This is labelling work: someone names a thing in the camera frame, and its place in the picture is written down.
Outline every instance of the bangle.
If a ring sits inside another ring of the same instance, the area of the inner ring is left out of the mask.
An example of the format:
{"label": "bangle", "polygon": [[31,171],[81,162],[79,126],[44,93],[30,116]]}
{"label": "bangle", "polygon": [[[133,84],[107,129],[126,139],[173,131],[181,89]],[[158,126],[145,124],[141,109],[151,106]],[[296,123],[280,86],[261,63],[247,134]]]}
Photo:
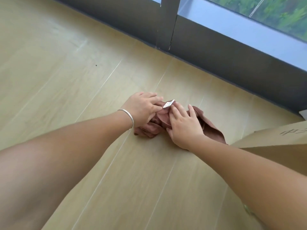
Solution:
{"label": "bangle", "polygon": [[119,111],[119,110],[125,112],[125,113],[131,118],[131,121],[132,121],[132,127],[131,127],[131,128],[133,128],[133,127],[134,127],[134,120],[133,120],[132,115],[131,115],[128,111],[126,111],[126,110],[124,110],[124,109],[118,109],[118,111]]}

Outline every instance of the brown cloth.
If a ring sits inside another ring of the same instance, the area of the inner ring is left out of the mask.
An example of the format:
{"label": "brown cloth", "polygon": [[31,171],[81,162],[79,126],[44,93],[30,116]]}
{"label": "brown cloth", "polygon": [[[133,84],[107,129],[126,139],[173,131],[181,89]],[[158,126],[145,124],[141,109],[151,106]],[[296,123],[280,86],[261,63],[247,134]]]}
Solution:
{"label": "brown cloth", "polygon": [[[165,102],[156,103],[157,106],[164,106]],[[218,142],[224,143],[225,138],[222,132],[220,132],[214,125],[211,123],[209,119],[204,116],[204,112],[199,108],[193,106],[196,116],[201,124],[203,132],[206,136],[211,139],[214,139]],[[142,127],[135,127],[134,135],[147,136],[149,138],[154,138],[160,132],[164,131],[166,128],[172,128],[171,122],[169,119],[170,106],[163,108],[158,111],[156,115],[149,121],[149,123],[145,124]]]}

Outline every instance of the cardboard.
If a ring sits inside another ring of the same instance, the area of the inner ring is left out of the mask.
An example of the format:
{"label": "cardboard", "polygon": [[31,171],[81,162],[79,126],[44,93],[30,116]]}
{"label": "cardboard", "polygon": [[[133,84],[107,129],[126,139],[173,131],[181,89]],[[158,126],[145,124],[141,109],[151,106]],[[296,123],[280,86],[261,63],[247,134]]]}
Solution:
{"label": "cardboard", "polygon": [[307,121],[256,131],[232,146],[307,175]]}

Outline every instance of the green foliage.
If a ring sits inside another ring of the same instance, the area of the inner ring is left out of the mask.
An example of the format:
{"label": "green foliage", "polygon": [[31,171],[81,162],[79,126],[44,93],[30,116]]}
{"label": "green foliage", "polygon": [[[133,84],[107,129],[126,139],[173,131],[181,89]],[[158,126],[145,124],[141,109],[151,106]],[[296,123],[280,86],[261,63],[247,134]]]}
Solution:
{"label": "green foliage", "polygon": [[[261,0],[210,0],[249,16]],[[307,41],[307,0],[264,0],[253,19]]]}

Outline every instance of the white tag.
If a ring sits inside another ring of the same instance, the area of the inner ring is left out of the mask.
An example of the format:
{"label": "white tag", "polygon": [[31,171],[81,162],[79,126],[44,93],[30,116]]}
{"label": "white tag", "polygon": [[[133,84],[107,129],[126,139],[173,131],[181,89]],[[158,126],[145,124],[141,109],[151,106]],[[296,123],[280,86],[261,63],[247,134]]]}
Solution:
{"label": "white tag", "polygon": [[175,100],[173,99],[173,100],[167,102],[167,103],[163,106],[163,108],[169,107],[171,104],[173,104],[174,101],[175,101]]}

